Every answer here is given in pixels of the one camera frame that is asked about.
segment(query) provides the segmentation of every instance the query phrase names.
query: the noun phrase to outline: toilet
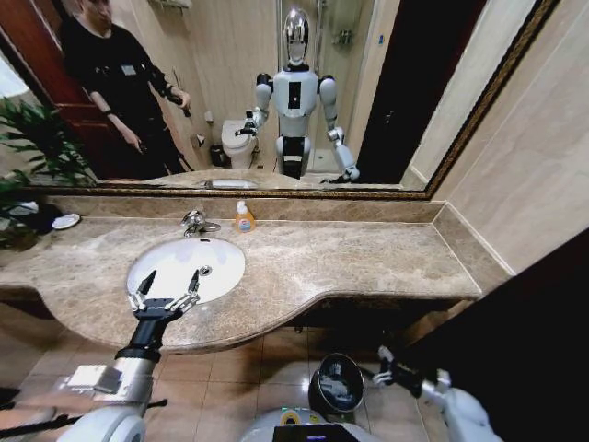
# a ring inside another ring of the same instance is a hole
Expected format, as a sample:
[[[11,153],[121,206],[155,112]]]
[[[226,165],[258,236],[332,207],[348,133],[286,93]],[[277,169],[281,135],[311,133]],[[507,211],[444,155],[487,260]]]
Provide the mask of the toilet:
[[[249,169],[251,154],[256,146],[256,137],[238,135],[236,131],[242,129],[245,120],[225,120],[221,132],[221,142],[225,154],[231,158],[231,169]]]

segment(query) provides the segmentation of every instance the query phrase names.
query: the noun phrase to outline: marble countertop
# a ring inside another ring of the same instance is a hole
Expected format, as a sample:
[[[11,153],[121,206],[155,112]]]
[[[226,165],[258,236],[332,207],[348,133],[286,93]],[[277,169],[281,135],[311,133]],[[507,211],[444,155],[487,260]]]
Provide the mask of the marble countertop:
[[[429,224],[262,221],[248,234],[230,221],[204,238],[246,256],[229,294],[170,324],[170,350],[209,352],[286,323],[324,297],[476,299],[479,287]],[[182,238],[177,220],[86,218],[33,249],[0,253],[0,290],[36,289],[55,318],[116,347],[136,324],[126,298],[131,264],[158,243]]]
[[[403,189],[403,186],[399,184],[360,184],[357,182],[331,184],[322,182],[324,179],[335,180],[339,176],[340,173],[335,172],[308,172],[298,180],[268,170],[211,168],[142,181],[142,184],[163,188],[202,189],[202,183],[206,180],[250,180],[255,182],[260,189]],[[129,181],[105,180],[101,183],[129,184]]]

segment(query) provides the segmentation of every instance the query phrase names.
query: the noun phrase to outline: black shirt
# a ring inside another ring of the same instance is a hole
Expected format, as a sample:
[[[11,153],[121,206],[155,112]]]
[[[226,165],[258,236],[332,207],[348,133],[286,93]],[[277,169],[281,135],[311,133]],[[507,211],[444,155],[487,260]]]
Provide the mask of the black shirt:
[[[167,81],[131,32],[113,24],[110,36],[100,38],[71,17],[60,33],[65,68],[88,93],[99,92],[132,128],[161,118],[149,83],[164,96]]]

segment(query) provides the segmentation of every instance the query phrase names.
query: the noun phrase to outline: humanoid robot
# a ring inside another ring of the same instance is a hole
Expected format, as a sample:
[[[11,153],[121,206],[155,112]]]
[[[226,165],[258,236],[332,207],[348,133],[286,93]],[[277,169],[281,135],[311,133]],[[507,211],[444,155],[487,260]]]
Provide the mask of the humanoid robot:
[[[268,120],[272,94],[280,120],[280,137],[276,140],[278,168],[283,175],[300,179],[305,175],[311,153],[307,137],[309,118],[317,103],[317,94],[328,126],[328,139],[333,142],[335,158],[342,171],[336,182],[357,180],[360,171],[352,153],[344,144],[343,129],[336,126],[337,88],[332,76],[319,79],[305,63],[309,43],[309,23],[306,12],[293,8],[284,22],[284,43],[288,52],[288,65],[272,78],[259,74],[256,85],[258,106],[246,111],[246,122],[236,135],[257,135]]]
[[[144,414],[148,408],[167,405],[167,400],[150,403],[153,372],[159,362],[159,349],[169,323],[179,320],[200,301],[200,270],[191,278],[186,293],[174,298],[148,298],[157,270],[129,295],[133,315],[139,323],[129,344],[121,349],[114,366],[80,366],[67,380],[75,391],[93,391],[94,400],[104,407],[80,417],[59,416],[50,422],[0,429],[0,439],[22,436],[74,424],[58,442],[143,442]],[[378,386],[399,384],[416,398],[423,397],[439,408],[448,427],[451,442],[501,442],[491,428],[489,416],[473,396],[450,388],[450,378],[438,371],[437,379],[427,379],[419,371],[403,366],[381,346],[381,369],[371,374]],[[240,442],[283,442],[297,440],[379,442],[358,425],[331,424],[312,410],[282,408],[260,416],[239,439]]]

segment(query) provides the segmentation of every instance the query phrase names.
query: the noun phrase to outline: trash can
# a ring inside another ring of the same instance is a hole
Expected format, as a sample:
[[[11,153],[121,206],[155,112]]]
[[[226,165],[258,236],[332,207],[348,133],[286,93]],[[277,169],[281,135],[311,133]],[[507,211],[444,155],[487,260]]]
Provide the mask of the trash can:
[[[222,145],[211,145],[211,162],[213,166],[222,168],[227,164],[227,155]]]
[[[346,355],[328,355],[311,378],[308,398],[311,410],[323,416],[353,413],[364,398],[362,371]]]

